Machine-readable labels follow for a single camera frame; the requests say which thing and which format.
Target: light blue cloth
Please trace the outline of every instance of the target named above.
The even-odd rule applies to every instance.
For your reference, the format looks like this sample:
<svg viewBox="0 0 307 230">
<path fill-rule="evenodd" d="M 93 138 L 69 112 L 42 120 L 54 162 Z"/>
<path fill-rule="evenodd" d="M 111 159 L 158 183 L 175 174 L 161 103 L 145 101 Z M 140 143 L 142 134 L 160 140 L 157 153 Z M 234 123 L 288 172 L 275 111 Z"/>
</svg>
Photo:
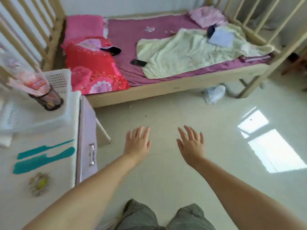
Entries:
<svg viewBox="0 0 307 230">
<path fill-rule="evenodd" d="M 229 47 L 232 45 L 234 39 L 235 36 L 232 32 L 217 27 L 208 42 L 222 47 Z"/>
</svg>

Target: wooden bed frame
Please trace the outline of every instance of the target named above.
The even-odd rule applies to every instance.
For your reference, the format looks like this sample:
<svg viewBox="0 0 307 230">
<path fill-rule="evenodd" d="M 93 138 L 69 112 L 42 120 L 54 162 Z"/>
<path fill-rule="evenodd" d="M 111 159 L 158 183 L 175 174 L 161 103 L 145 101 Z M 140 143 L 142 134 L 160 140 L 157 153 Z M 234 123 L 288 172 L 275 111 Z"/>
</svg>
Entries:
<svg viewBox="0 0 307 230">
<path fill-rule="evenodd" d="M 25 35 L 28 37 L 30 42 L 35 46 L 37 51 L 42 56 L 41 61 L 41 68 L 43 71 L 48 71 L 53 68 L 53 62 L 55 59 L 55 54 L 57 51 L 57 47 L 59 44 L 59 38 L 61 35 L 61 31 L 63 28 L 63 22 L 65 19 L 65 12 L 61 6 L 59 0 L 40 0 L 42 6 L 44 7 L 45 11 L 48 14 L 48 17 L 52 20 L 53 25 L 50 26 L 48 23 L 46 16 L 44 15 L 43 11 L 40 9 L 40 6 L 36 2 L 36 0 L 31 0 L 35 8 L 37 9 L 41 19 L 47 25 L 50 35 L 46 35 L 40 24 L 38 23 L 35 16 L 32 14 L 30 8 L 25 3 L 24 0 L 18 0 L 21 6 L 24 8 L 26 14 L 29 18 L 33 21 L 33 24 L 37 28 L 38 32 L 42 35 L 43 39 L 46 42 L 47 47 L 43 48 L 40 44 L 36 36 L 32 33 L 30 28 L 27 26 L 25 21 L 23 20 L 22 16 L 18 13 L 18 11 L 13 7 L 10 0 L 0 0 L 3 6 L 7 9 L 10 13 L 12 18 L 16 21 L 16 23 L 20 26 L 23 30 Z M 213 5 L 216 8 L 219 8 L 223 0 L 218 0 L 217 3 L 214 5 L 214 0 L 206 0 L 206 5 Z M 283 29 L 283 27 L 289 22 L 289 20 L 293 17 L 296 11 L 302 6 L 302 4 L 306 0 L 301 0 L 298 5 L 294 8 L 294 10 L 290 13 L 289 16 L 285 17 L 283 23 L 275 30 L 273 36 L 269 39 L 262 38 L 258 33 L 260 29 L 265 24 L 266 20 L 269 18 L 270 14 L 277 6 L 280 0 L 275 0 L 271 9 L 267 10 L 265 15 L 263 16 L 262 20 L 260 21 L 259 25 L 255 28 L 255 30 L 250 29 L 247 26 L 248 21 L 251 19 L 257 5 L 259 4 L 260 0 L 256 0 L 255 4 L 251 8 L 248 16 L 245 18 L 243 23 L 237 20 L 237 16 L 239 14 L 240 9 L 243 6 L 245 0 L 241 0 L 239 6 L 237 7 L 235 13 L 232 16 L 228 16 L 228 20 L 240 26 L 244 33 L 247 35 L 250 42 L 257 44 L 257 45 L 265 45 L 271 44 L 274 38 L 278 35 L 278 33 Z M 227 13 L 229 7 L 233 4 L 233 0 L 228 0 L 224 9 L 222 10 L 223 13 Z M 138 15 L 139 17 L 148 17 L 148 14 Z M 30 66 L 35 68 L 37 62 L 33 60 L 31 56 L 29 56 L 28 52 L 24 49 L 24 47 L 20 44 L 20 41 L 16 40 L 16 38 L 11 34 L 11 31 L 8 30 L 3 22 L 0 21 L 0 32 L 7 38 L 7 40 L 16 48 L 16 50 L 21 54 L 21 56 L 29 63 Z M 178 92 L 193 88 L 206 88 L 210 86 L 217 85 L 222 82 L 234 81 L 239 80 L 246 77 L 253 77 L 252 81 L 245 87 L 245 89 L 239 94 L 238 98 L 247 97 L 255 88 L 257 88 L 260 83 L 266 79 L 305 39 L 307 38 L 307 25 L 302 26 L 301 32 L 298 33 L 294 38 L 293 41 L 283 48 L 281 51 L 276 50 L 275 56 L 271 60 L 270 65 L 267 64 L 258 64 L 258 65 L 251 65 L 248 67 L 243 67 L 239 69 L 231 69 L 221 72 L 215 73 L 208 73 L 204 75 L 198 75 L 194 77 L 188 78 L 181 78 L 178 80 L 173 81 L 164 81 L 156 84 L 149 84 L 149 85 L 142 85 L 138 87 L 133 87 L 128 90 L 118 91 L 118 92 L 108 92 L 108 93 L 101 93 L 101 94 L 92 94 L 87 95 L 87 99 L 91 103 L 93 107 L 101 107 L 107 106 L 152 96 L 158 96 L 163 94 L 168 94 L 172 92 Z M 0 66 L 0 74 L 4 80 L 10 76 L 10 74 L 5 71 L 4 68 Z"/>
</svg>

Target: hand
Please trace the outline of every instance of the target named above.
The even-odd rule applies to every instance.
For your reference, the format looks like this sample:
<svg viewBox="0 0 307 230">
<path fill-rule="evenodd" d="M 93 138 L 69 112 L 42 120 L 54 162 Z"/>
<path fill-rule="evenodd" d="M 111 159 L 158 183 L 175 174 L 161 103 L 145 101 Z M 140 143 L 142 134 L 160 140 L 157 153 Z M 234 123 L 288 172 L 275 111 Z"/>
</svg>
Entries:
<svg viewBox="0 0 307 230">
<path fill-rule="evenodd" d="M 148 141 L 150 128 L 146 128 L 144 133 L 143 130 L 144 127 L 139 127 L 132 131 L 132 135 L 130 131 L 126 135 L 124 154 L 131 156 L 136 165 L 148 156 L 151 148 L 151 141 Z"/>
<path fill-rule="evenodd" d="M 178 131 L 180 133 L 181 139 L 177 139 L 178 148 L 183 156 L 185 162 L 194 167 L 200 159 L 205 158 L 205 143 L 204 136 L 201 133 L 200 139 L 198 138 L 198 134 L 194 131 L 193 128 L 184 126 L 188 136 L 186 133 L 179 127 Z"/>
</svg>

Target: person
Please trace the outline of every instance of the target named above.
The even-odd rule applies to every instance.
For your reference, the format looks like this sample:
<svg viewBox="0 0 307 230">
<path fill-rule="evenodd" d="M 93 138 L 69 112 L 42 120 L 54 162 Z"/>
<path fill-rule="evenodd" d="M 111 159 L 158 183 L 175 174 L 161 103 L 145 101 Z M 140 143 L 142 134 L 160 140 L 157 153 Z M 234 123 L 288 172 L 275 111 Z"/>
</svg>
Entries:
<svg viewBox="0 0 307 230">
<path fill-rule="evenodd" d="M 178 148 L 186 163 L 210 185 L 239 230 L 303 230 L 306 223 L 284 206 L 245 182 L 229 174 L 206 158 L 204 136 L 193 128 L 178 128 Z M 123 155 L 84 180 L 45 209 L 23 230 L 93 230 L 103 216 L 115 190 L 131 170 L 149 154 L 150 128 L 128 131 Z M 213 230 L 196 204 L 179 209 L 167 226 L 179 230 Z M 130 200 L 115 230 L 166 229 L 158 225 L 155 214 L 144 204 Z"/>
</svg>

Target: forearm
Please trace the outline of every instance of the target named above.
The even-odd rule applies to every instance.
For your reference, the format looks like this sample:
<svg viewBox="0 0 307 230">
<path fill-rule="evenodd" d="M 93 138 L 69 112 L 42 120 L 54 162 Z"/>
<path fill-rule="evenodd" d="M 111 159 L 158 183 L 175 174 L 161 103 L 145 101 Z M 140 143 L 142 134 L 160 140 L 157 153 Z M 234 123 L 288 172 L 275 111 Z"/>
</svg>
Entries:
<svg viewBox="0 0 307 230">
<path fill-rule="evenodd" d="M 239 230 L 307 229 L 305 223 L 279 202 L 202 159 L 193 166 L 208 182 Z"/>
<path fill-rule="evenodd" d="M 135 166 L 131 157 L 120 156 L 64 194 L 25 226 L 24 230 L 94 229 L 123 177 Z"/>
</svg>

